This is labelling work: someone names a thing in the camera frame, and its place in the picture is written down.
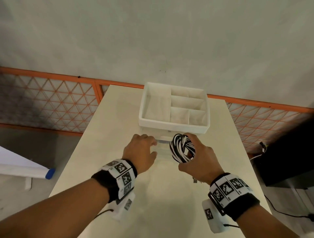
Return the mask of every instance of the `gray wall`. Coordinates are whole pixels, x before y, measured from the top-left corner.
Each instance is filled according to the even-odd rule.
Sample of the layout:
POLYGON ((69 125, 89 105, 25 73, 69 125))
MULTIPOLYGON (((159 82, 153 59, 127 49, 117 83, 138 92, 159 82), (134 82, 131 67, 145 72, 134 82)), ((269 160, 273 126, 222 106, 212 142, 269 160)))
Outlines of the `gray wall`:
POLYGON ((310 106, 313 12, 313 0, 3 0, 0 64, 310 106))

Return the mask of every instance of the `black cable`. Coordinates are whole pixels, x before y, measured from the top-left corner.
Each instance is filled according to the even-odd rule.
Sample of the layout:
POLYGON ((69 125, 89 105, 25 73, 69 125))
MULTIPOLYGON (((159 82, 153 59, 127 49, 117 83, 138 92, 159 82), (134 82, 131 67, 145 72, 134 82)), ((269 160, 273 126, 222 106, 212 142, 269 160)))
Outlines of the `black cable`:
POLYGON ((224 224, 224 226, 231 226, 231 227, 236 227, 236 228, 240 228, 238 226, 234 226, 234 225, 229 225, 229 224, 224 224))
POLYGON ((305 217, 305 218, 309 218, 309 216, 294 216, 294 215, 290 215, 290 214, 287 214, 287 213, 284 213, 284 212, 277 211, 276 208, 274 207, 274 205, 272 204, 272 202, 268 199, 268 197, 265 196, 265 198, 269 201, 269 203, 271 204, 271 206, 273 207, 273 209, 276 212, 279 212, 281 214, 284 214, 284 215, 287 215, 287 216, 290 216, 290 217, 297 217, 297 218, 305 217))
POLYGON ((108 209, 108 210, 105 210, 105 211, 103 211, 103 212, 101 212, 101 213, 99 213, 97 216, 95 216, 95 218, 93 219, 93 220, 95 220, 97 217, 99 217, 101 214, 103 214, 103 213, 105 213, 105 212, 113 212, 113 209, 108 209))

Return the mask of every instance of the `wristband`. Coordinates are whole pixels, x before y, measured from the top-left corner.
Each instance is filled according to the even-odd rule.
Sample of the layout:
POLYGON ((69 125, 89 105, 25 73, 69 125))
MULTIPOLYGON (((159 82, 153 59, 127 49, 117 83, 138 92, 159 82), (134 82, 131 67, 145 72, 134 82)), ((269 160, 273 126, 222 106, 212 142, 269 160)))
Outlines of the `wristband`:
POLYGON ((222 215, 227 214, 236 221, 249 208, 260 201, 253 190, 238 176, 225 173, 213 180, 209 198, 222 215))
POLYGON ((122 200, 133 188, 137 170, 130 160, 114 160, 103 166, 92 178, 109 193, 109 202, 122 200))

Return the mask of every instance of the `gray floor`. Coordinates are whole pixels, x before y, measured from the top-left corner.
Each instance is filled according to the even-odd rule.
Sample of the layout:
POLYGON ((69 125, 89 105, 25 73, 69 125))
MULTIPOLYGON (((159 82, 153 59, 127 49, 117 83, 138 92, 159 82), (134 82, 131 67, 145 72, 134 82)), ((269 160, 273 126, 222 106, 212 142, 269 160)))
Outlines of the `gray floor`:
MULTIPOLYGON (((47 167, 55 167, 51 180, 33 179, 32 189, 25 192, 25 178, 0 175, 0 220, 48 198, 66 163, 71 157, 79 137, 61 136, 24 130, 0 128, 0 146, 47 167)), ((281 212, 306 215, 291 189, 265 187, 260 180, 264 194, 281 212)), ((293 218, 277 213, 273 215, 298 235, 314 231, 313 223, 306 218, 293 218)))

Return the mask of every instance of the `person's left arm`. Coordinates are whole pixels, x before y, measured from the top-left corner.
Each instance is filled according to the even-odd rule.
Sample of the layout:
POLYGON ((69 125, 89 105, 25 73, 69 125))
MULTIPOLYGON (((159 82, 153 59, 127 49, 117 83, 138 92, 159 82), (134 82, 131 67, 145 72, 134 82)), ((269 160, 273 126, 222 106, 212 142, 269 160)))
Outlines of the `person's left arm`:
MULTIPOLYGON (((157 153, 150 153, 150 147, 156 144, 152 136, 135 134, 122 158, 143 173, 155 161, 157 153)), ((89 179, 1 221, 0 237, 77 237, 108 201, 108 190, 89 179)))

